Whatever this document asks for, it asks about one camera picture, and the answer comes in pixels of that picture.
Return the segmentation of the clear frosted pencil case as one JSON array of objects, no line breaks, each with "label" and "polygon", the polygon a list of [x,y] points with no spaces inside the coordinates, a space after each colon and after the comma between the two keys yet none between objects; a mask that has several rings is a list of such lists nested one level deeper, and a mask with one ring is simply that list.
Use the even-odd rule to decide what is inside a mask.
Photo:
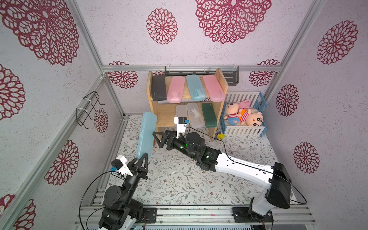
[{"label": "clear frosted pencil case", "polygon": [[201,116],[199,107],[197,103],[188,103],[186,105],[187,108],[187,114],[189,115],[189,121],[190,125],[193,128],[203,128],[204,127],[204,121]]}]

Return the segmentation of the teal pencil case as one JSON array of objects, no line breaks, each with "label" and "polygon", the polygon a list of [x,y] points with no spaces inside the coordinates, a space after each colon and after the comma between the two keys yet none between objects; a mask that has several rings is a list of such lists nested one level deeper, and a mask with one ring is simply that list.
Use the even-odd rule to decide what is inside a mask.
[{"label": "teal pencil case", "polygon": [[154,143],[153,132],[156,131],[156,125],[157,116],[154,113],[146,112],[143,114],[137,147],[137,159],[140,159],[145,153],[148,154],[148,159],[151,158]]}]

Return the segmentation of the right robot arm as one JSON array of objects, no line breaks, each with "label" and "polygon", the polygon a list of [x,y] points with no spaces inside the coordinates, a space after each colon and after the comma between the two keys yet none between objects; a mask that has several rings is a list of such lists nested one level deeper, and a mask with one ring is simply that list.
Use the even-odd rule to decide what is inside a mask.
[{"label": "right robot arm", "polygon": [[292,183],[283,164],[261,165],[231,157],[207,146],[205,140],[195,132],[183,136],[169,130],[153,132],[152,135],[160,148],[181,152],[195,160],[204,171],[232,174],[263,187],[263,191],[251,200],[251,214],[265,216],[273,208],[290,208]]}]

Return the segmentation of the dark green pencil case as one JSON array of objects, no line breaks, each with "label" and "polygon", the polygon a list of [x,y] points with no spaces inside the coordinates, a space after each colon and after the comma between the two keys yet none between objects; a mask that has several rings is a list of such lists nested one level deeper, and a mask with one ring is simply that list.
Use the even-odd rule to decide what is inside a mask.
[{"label": "dark green pencil case", "polygon": [[217,127],[218,123],[213,105],[211,103],[203,103],[202,112],[205,121],[205,126],[207,128]]}]

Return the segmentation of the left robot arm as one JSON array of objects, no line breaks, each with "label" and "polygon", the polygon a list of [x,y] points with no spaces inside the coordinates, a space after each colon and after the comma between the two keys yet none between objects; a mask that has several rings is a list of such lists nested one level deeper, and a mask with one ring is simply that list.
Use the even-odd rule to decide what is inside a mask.
[{"label": "left robot arm", "polygon": [[130,230],[135,223],[147,222],[143,203],[133,199],[141,179],[148,179],[148,154],[128,162],[119,155],[112,162],[112,173],[124,178],[121,186],[110,186],[104,194],[100,230]]}]

